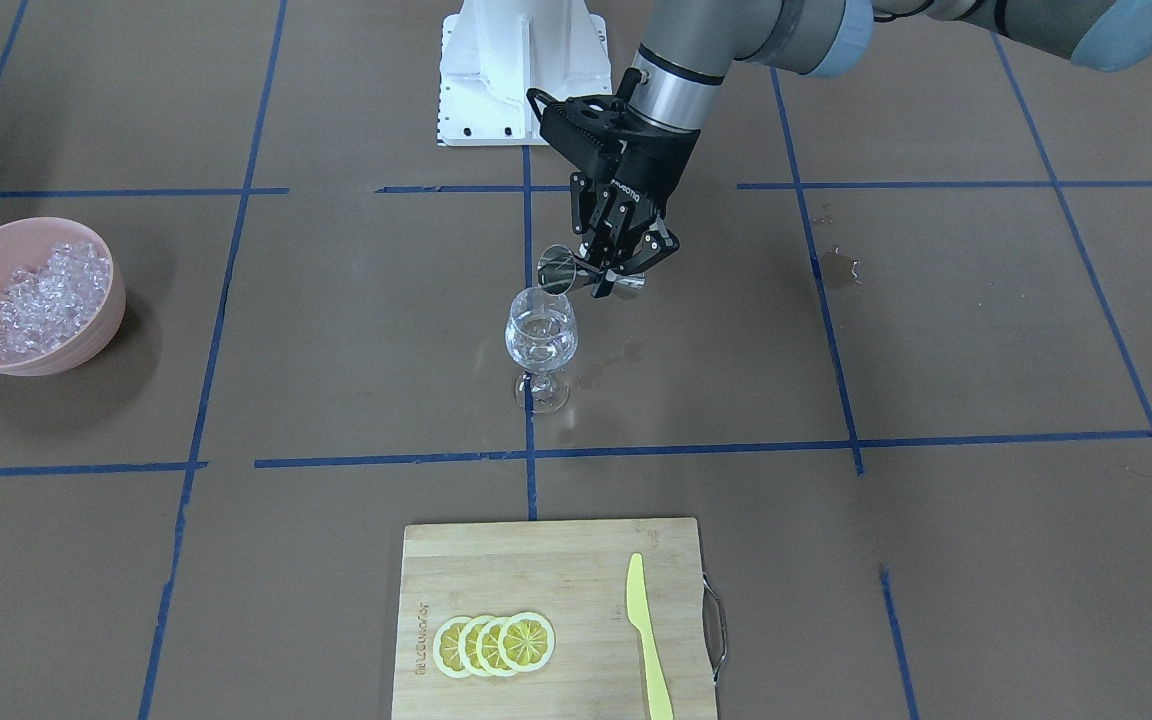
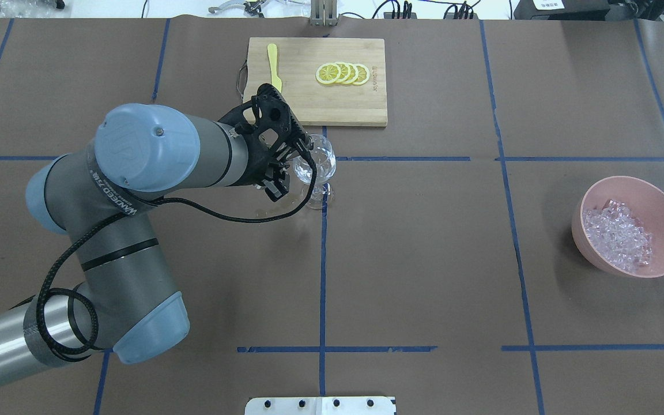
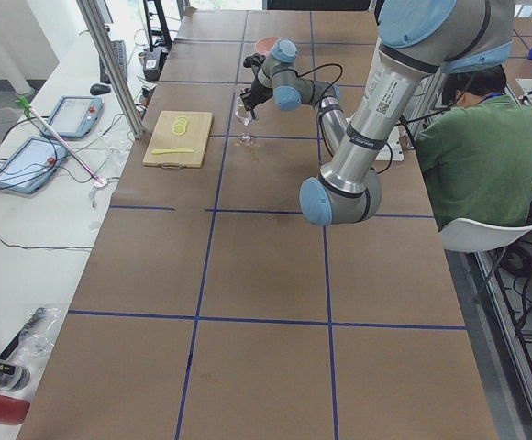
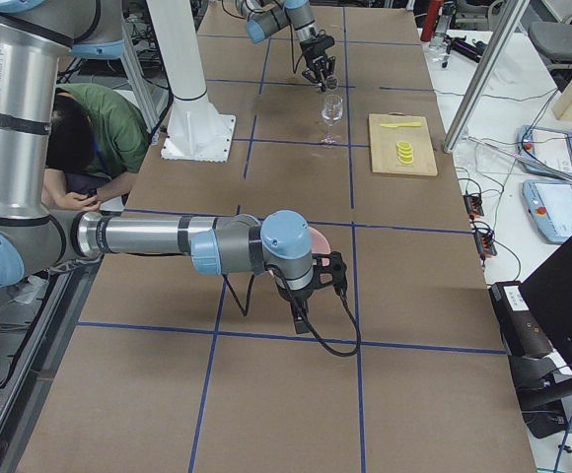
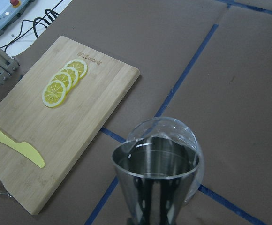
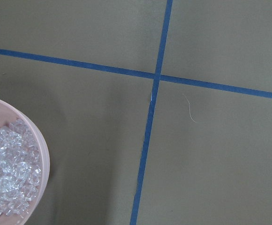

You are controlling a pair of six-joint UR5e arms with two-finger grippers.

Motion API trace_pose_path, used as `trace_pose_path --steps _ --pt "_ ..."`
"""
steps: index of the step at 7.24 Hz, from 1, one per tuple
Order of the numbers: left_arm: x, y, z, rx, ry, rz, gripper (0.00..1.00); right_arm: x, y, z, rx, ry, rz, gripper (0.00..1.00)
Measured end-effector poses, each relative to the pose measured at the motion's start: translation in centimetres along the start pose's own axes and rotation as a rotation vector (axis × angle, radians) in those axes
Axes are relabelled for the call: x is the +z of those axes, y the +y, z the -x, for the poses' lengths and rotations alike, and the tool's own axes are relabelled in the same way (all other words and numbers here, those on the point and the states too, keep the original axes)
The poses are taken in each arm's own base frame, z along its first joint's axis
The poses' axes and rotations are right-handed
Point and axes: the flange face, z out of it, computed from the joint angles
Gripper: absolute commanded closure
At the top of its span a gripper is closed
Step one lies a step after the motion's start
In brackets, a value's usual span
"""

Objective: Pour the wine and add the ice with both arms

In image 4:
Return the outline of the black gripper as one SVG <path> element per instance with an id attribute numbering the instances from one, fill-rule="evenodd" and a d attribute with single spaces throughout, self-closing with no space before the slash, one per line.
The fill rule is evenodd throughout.
<path id="1" fill-rule="evenodd" d="M 309 321 L 308 298 L 314 293 L 311 284 L 302 289 L 287 289 L 277 285 L 279 295 L 290 304 L 295 332 L 297 334 L 311 333 Z"/>
<path id="2" fill-rule="evenodd" d="M 306 62 L 302 76 L 316 85 L 321 92 L 326 90 L 325 79 L 330 75 L 335 76 L 335 57 L 326 54 L 334 45 L 334 37 L 328 34 L 317 34 L 300 42 Z"/>

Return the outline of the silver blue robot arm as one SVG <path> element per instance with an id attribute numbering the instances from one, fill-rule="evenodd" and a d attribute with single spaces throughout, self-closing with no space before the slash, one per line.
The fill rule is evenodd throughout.
<path id="1" fill-rule="evenodd" d="M 246 31 L 253 43 L 260 43 L 289 27 L 297 36 L 306 68 L 302 76 L 322 92 L 335 90 L 335 57 L 327 50 L 334 38 L 318 28 L 309 1 L 235 1 L 238 13 L 246 20 Z"/>
<path id="2" fill-rule="evenodd" d="M 270 271 L 298 333 L 320 274 L 306 220 L 290 210 L 235 217 L 117 217 L 49 210 L 41 191 L 58 61 L 122 53 L 117 1 L 0 1 L 0 288 L 75 258 L 178 254 L 206 275 Z"/>

